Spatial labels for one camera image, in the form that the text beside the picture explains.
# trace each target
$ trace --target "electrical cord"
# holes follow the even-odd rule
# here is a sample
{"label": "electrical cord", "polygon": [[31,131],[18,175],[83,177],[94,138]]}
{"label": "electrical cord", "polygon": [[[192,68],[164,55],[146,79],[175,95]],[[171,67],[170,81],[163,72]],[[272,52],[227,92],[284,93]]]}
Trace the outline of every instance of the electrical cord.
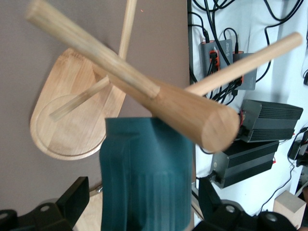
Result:
{"label": "electrical cord", "polygon": [[196,25],[196,24],[188,24],[188,26],[197,26],[197,27],[201,27],[201,28],[202,28],[203,36],[205,37],[205,42],[206,42],[206,43],[210,42],[209,35],[208,35],[207,30],[206,30],[205,27],[204,27],[204,23],[203,23],[202,17],[201,17],[199,14],[195,13],[195,12],[188,11],[187,13],[196,15],[196,16],[200,19],[200,21],[201,21],[201,26],[200,26],[200,25]]}
{"label": "electrical cord", "polygon": [[298,1],[295,3],[295,5],[294,5],[294,7],[292,8],[292,10],[291,10],[284,18],[277,18],[277,17],[274,15],[273,11],[271,10],[271,7],[270,7],[268,1],[267,1],[267,0],[264,0],[264,3],[265,3],[265,5],[266,5],[266,7],[267,7],[269,13],[271,14],[272,18],[275,19],[275,20],[277,20],[277,21],[282,22],[283,20],[285,20],[285,19],[287,19],[288,17],[290,17],[290,15],[292,14],[292,12],[296,9],[297,5],[299,4],[299,1],[300,1],[300,0],[298,0]]}
{"label": "electrical cord", "polygon": [[198,82],[196,76],[193,73],[193,69],[190,65],[189,65],[189,76],[194,83]]}
{"label": "electrical cord", "polygon": [[[201,6],[201,5],[197,2],[197,0],[192,0],[192,1],[196,4],[196,6],[197,6],[199,9],[206,11],[206,9],[205,9],[203,6]],[[228,2],[228,3],[225,5],[225,3],[226,3],[227,1],[228,1],[228,0],[224,0],[224,1],[219,5],[219,8],[216,8],[215,10],[210,10],[210,12],[212,13],[212,12],[216,12],[216,11],[218,11],[218,10],[220,10],[220,9],[224,9],[224,8],[226,8],[227,6],[229,6],[231,3],[233,3],[235,0],[231,0],[230,2]]]}
{"label": "electrical cord", "polygon": [[225,9],[227,6],[229,6],[231,3],[233,3],[235,0],[231,0],[229,1],[226,5],[224,5],[228,0],[224,0],[221,5],[219,6],[218,5],[218,0],[213,0],[215,6],[218,8],[218,9]]}
{"label": "electrical cord", "polygon": [[199,146],[199,148],[200,148],[200,150],[201,150],[203,153],[205,153],[205,154],[214,154],[214,153],[207,153],[206,151],[204,151],[204,149],[203,149],[201,146]]}
{"label": "electrical cord", "polygon": [[280,186],[278,189],[275,190],[275,192],[273,193],[273,195],[262,205],[261,211],[260,211],[260,212],[262,212],[263,206],[264,206],[265,204],[267,204],[267,203],[271,200],[271,198],[275,195],[275,193],[276,193],[279,189],[282,189],[282,188],[291,180],[291,178],[292,178],[292,171],[294,170],[295,165],[290,161],[289,156],[290,156],[290,153],[291,153],[291,150],[292,150],[292,148],[293,148],[294,142],[296,141],[298,135],[301,134],[301,133],[303,133],[303,132],[305,132],[305,131],[307,131],[307,130],[308,130],[308,127],[301,128],[301,130],[300,130],[300,131],[297,133],[297,135],[294,137],[293,143],[292,143],[292,145],[291,145],[291,147],[290,147],[290,149],[289,149],[289,151],[288,151],[287,159],[288,159],[289,163],[292,165],[292,168],[291,168],[291,170],[290,170],[290,178],[289,178],[282,186]]}
{"label": "electrical cord", "polygon": [[232,99],[231,99],[229,102],[227,102],[225,105],[226,105],[226,106],[229,105],[230,103],[233,102],[234,99],[235,99],[235,95],[233,95],[233,96],[232,96]]}
{"label": "electrical cord", "polygon": [[211,61],[211,63],[210,63],[210,67],[208,68],[208,71],[207,71],[207,75],[206,76],[209,76],[210,74],[211,74],[211,72],[213,71],[213,60]]}
{"label": "electrical cord", "polygon": [[[213,23],[213,20],[211,19],[210,10],[209,10],[209,7],[208,7],[208,2],[207,2],[207,0],[204,0],[204,4],[205,4],[205,11],[206,11],[206,15],[207,15],[207,18],[208,18],[208,22],[209,22],[209,24],[210,24],[210,28],[211,28],[211,31],[212,31],[212,33],[213,33],[215,42],[216,42],[216,44],[217,44],[217,46],[218,46],[218,49],[220,50],[220,53],[221,53],[221,55],[222,55],[224,61],[226,62],[227,65],[230,65],[230,62],[229,62],[229,60],[228,60],[226,54],[224,53],[224,51],[223,51],[223,49],[222,49],[222,47],[221,47],[221,44],[220,44],[220,42],[219,42],[219,40],[218,40],[217,33],[216,33],[216,28],[215,28],[215,23]],[[214,5],[214,8],[213,8],[213,11],[212,11],[212,12],[213,12],[212,17],[213,17],[213,19],[214,19],[214,22],[215,22],[215,7],[216,7],[216,6],[217,6],[217,5],[215,4],[215,5]],[[227,92],[230,90],[231,85],[232,85],[232,82],[227,86]],[[221,103],[224,103],[224,101],[225,101],[227,95],[228,95],[228,94],[224,94],[224,96],[222,97]]]}
{"label": "electrical cord", "polygon": [[[269,42],[270,42],[270,39],[269,39],[269,35],[268,35],[268,32],[267,32],[267,29],[268,29],[268,28],[273,28],[273,27],[276,27],[276,26],[280,26],[281,24],[283,24],[283,23],[289,21],[290,18],[292,18],[293,15],[298,11],[299,7],[302,5],[303,2],[304,2],[304,0],[298,0],[298,1],[296,2],[296,4],[295,4],[296,7],[293,8],[294,10],[292,9],[292,11],[290,11],[290,13],[288,14],[288,17],[287,17],[287,18],[284,18],[284,20],[280,21],[280,22],[277,23],[277,24],[273,24],[273,25],[270,25],[270,26],[266,26],[266,27],[264,28],[266,43],[267,43],[268,46],[270,45],[270,43],[269,43]],[[263,75],[262,75],[261,77],[259,77],[259,78],[256,80],[256,83],[258,83],[261,79],[263,79],[264,76],[267,74],[267,72],[268,72],[269,69],[270,69],[270,64],[271,64],[271,61],[269,61],[268,66],[267,66],[265,72],[263,73]]]}
{"label": "electrical cord", "polygon": [[215,39],[215,42],[218,46],[218,49],[220,50],[220,53],[224,59],[224,61],[226,62],[227,65],[230,65],[230,62],[226,56],[226,54],[223,52],[223,49],[221,47],[221,44],[219,43],[219,40],[217,38],[217,34],[216,34],[216,31],[213,27],[213,22],[212,22],[212,19],[211,19],[211,15],[210,15],[210,11],[209,11],[209,7],[208,7],[208,3],[207,3],[207,0],[204,0],[204,4],[205,4],[205,11],[206,11],[206,15],[207,15],[207,19],[208,19],[208,22],[210,24],[210,28],[211,28],[211,31],[213,33],[213,36],[214,36],[214,39]]}
{"label": "electrical cord", "polygon": [[228,28],[226,28],[226,29],[223,30],[223,36],[224,36],[225,39],[227,39],[227,38],[226,38],[226,31],[227,31],[227,30],[231,30],[231,31],[233,31],[234,34],[235,34],[235,48],[234,48],[234,53],[235,53],[235,54],[238,54],[238,53],[239,53],[239,40],[238,40],[237,33],[236,33],[236,31],[235,31],[233,28],[228,27]]}
{"label": "electrical cord", "polygon": [[213,91],[211,91],[211,94],[210,94],[210,99],[212,99],[213,97]]}
{"label": "electrical cord", "polygon": [[215,101],[220,101],[221,99],[223,99],[224,95],[225,94],[229,94],[231,93],[233,90],[235,90],[236,88],[238,87],[238,84],[237,84],[237,81],[234,81],[231,83],[231,88],[227,89],[225,88],[223,91],[221,91],[221,94],[216,94],[214,97],[213,97],[213,100]]}
{"label": "electrical cord", "polygon": [[303,78],[305,78],[306,74],[308,74],[308,70],[306,70],[303,74]]}
{"label": "electrical cord", "polygon": [[271,198],[273,198],[273,196],[276,194],[276,192],[279,189],[282,189],[284,186],[286,186],[286,184],[289,183],[289,181],[291,180],[291,178],[292,178],[292,171],[294,170],[295,165],[290,161],[289,157],[287,157],[287,158],[288,158],[289,163],[293,166],[291,168],[291,170],[290,170],[290,178],[282,186],[280,186],[278,189],[275,190],[275,192],[272,194],[272,196],[270,196],[270,198],[261,206],[261,211],[260,212],[262,212],[263,206],[266,205],[271,200]]}

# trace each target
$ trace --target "wooden block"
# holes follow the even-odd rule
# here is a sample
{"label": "wooden block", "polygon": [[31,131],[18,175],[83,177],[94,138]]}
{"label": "wooden block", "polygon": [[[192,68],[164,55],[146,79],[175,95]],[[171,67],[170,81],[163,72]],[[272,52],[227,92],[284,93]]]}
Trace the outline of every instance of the wooden block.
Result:
{"label": "wooden block", "polygon": [[103,193],[90,197],[90,201],[75,224],[74,231],[100,231],[103,212]]}
{"label": "wooden block", "polygon": [[273,211],[284,215],[296,227],[301,226],[303,215],[306,208],[306,202],[284,191],[274,201]]}

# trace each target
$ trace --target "power supply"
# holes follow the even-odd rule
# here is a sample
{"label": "power supply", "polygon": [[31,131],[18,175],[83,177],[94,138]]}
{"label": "power supply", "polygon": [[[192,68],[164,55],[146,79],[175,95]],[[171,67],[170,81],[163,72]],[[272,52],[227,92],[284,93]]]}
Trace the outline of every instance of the power supply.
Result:
{"label": "power supply", "polygon": [[244,100],[243,121],[238,138],[245,142],[288,140],[303,108],[284,104]]}
{"label": "power supply", "polygon": [[[232,64],[233,63],[232,39],[227,39],[227,40],[223,40],[219,42],[220,42],[220,45],[224,53],[226,54],[226,57],[229,63]],[[227,63],[224,61],[215,41],[212,41],[209,43],[202,42],[200,44],[200,52],[201,52],[201,58],[202,58],[201,60],[202,60],[204,77],[207,76],[207,73],[209,71],[210,63],[211,63],[210,53],[213,51],[218,53],[219,69],[222,69],[228,66]]]}
{"label": "power supply", "polygon": [[225,188],[271,169],[279,142],[246,143],[235,141],[227,150],[213,155],[210,172],[212,181]]}

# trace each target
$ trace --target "power adapter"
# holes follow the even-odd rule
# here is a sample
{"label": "power adapter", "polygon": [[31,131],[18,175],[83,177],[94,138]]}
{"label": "power adapter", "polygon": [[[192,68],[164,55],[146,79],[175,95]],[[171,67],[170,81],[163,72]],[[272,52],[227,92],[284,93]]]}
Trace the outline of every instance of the power adapter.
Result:
{"label": "power adapter", "polygon": [[308,146],[308,131],[305,131],[301,141],[294,141],[290,148],[289,158],[297,160],[299,156],[303,156]]}
{"label": "power adapter", "polygon": [[[251,53],[244,53],[243,51],[239,51],[238,54],[233,54],[233,62],[236,62],[240,59],[243,59],[247,56],[251,55]],[[242,84],[238,86],[237,90],[254,90],[256,88],[256,78],[257,78],[257,69],[248,72],[242,77]]]}
{"label": "power adapter", "polygon": [[[232,39],[227,39],[223,41],[219,41],[220,45],[223,49],[223,52],[226,54],[226,57],[230,64],[233,63],[233,56],[232,56]],[[218,60],[219,60],[219,69],[227,67],[227,63],[223,59],[220,50],[218,49],[218,46],[215,41],[211,41],[209,43],[202,42],[200,44],[200,53],[201,53],[201,61],[202,61],[202,67],[203,67],[203,73],[204,77],[207,76],[207,73],[209,72],[210,64],[211,64],[211,58],[210,53],[213,51],[216,51],[218,53]]]}

